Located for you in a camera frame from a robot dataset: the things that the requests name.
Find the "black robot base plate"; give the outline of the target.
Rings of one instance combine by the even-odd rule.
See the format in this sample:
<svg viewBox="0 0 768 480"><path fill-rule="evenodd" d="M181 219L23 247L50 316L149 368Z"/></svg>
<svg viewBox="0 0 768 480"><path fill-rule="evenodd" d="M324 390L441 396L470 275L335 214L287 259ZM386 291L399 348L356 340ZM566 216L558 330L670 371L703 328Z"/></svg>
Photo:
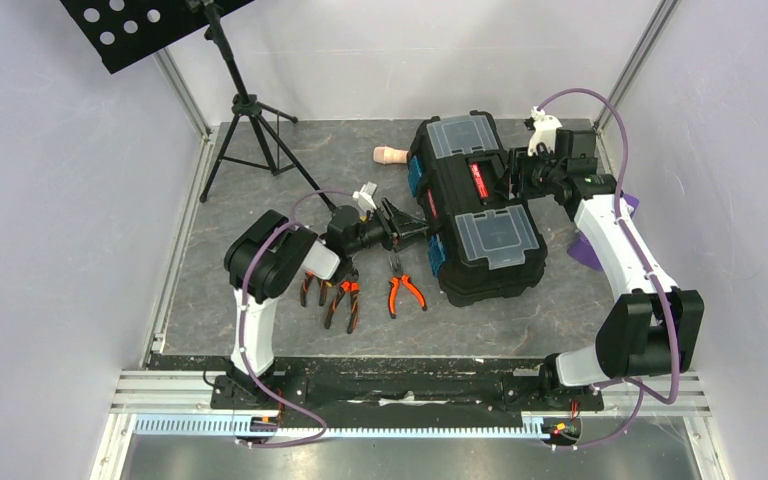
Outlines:
<svg viewBox="0 0 768 480"><path fill-rule="evenodd" d="M537 358L279 357L252 380L227 367L208 381L214 410L266 427L515 427L523 413L570 419L603 410L587 387L562 387Z"/></svg>

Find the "orange cutting pliers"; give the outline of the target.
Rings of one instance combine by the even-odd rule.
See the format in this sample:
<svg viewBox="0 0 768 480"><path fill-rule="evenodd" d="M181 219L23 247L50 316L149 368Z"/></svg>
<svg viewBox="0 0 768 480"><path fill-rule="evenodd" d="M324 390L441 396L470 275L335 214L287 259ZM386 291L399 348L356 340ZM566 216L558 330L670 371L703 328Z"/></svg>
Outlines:
<svg viewBox="0 0 768 480"><path fill-rule="evenodd" d="M389 265L392 273L389 281L390 288L387 300L390 318L397 318L397 297L402 287L407 289L414 296L422 311L427 311L428 304L424 294L414 284L411 276L405 273L401 259L397 254L393 254L389 257Z"/></svg>

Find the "black tripod music stand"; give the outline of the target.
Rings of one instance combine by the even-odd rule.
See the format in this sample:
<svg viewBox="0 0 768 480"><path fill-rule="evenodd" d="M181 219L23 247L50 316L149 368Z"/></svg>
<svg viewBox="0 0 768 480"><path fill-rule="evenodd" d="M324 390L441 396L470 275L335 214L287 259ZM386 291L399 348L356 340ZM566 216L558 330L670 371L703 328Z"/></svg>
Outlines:
<svg viewBox="0 0 768 480"><path fill-rule="evenodd" d="M83 32L101 58L109 73L124 68L160 52L191 33L204 29L204 37L213 43L227 68L234 87L232 121L217 158L199 196L204 203L220 166L231 162L266 170L277 176L297 170L329 210L336 205L302 165L286 142L280 137L279 125L270 124L265 113L278 121L293 124L299 119L261 101L251 93L235 60L230 41L222 26L222 17L248 3L246 1L86 1L65 0L63 7ZM241 119L249 120L265 162L253 163L226 154Z"/></svg>

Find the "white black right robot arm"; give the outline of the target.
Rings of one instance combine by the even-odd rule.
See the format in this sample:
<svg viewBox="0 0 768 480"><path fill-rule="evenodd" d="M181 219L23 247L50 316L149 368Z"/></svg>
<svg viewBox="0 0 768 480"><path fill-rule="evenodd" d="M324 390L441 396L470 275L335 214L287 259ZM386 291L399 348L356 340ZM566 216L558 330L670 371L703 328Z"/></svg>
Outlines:
<svg viewBox="0 0 768 480"><path fill-rule="evenodd" d="M526 147L504 150L494 133L464 128L447 138L426 125L410 149L372 154L406 167L427 224L432 273L454 306L516 297L540 282L548 248L531 199L553 197L587 237L614 304L589 345L545 360L537 392L551 408L566 406L578 387L677 379L704 311L698 292L681 289L657 264L616 179L600 173L595 158L569 153L571 138L560 126L536 127Z"/></svg>

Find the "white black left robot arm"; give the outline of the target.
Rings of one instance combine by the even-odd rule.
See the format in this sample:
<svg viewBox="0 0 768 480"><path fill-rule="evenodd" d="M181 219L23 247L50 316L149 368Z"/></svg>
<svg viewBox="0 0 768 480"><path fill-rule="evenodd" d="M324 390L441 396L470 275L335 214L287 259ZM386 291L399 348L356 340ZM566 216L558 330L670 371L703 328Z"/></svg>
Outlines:
<svg viewBox="0 0 768 480"><path fill-rule="evenodd" d="M398 254L422 239L426 221L395 207L388 199L359 198L356 206L336 206L324 233L319 234L275 210L264 213L226 252L224 269L236 298L236 338L226 373L227 384L250 408L267 405L274 393L264 375L275 361L273 332L277 302L298 272L305 279L299 302L307 304L313 282L325 307L323 325L330 328L342 299L349 300L347 331L359 323L359 272L353 257L376 245L390 252L392 276L388 312L396 313L396 295L405 285L425 309L427 302L403 272Z"/></svg>

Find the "black plastic toolbox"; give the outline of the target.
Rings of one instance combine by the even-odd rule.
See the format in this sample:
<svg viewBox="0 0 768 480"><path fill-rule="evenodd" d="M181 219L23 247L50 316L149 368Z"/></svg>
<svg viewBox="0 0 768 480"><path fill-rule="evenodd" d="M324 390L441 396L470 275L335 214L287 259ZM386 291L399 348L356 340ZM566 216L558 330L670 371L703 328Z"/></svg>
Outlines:
<svg viewBox="0 0 768 480"><path fill-rule="evenodd" d="M544 275L547 246L527 202L508 193L507 160L494 118L476 110L423 121L408 150L431 272L456 307L517 297Z"/></svg>

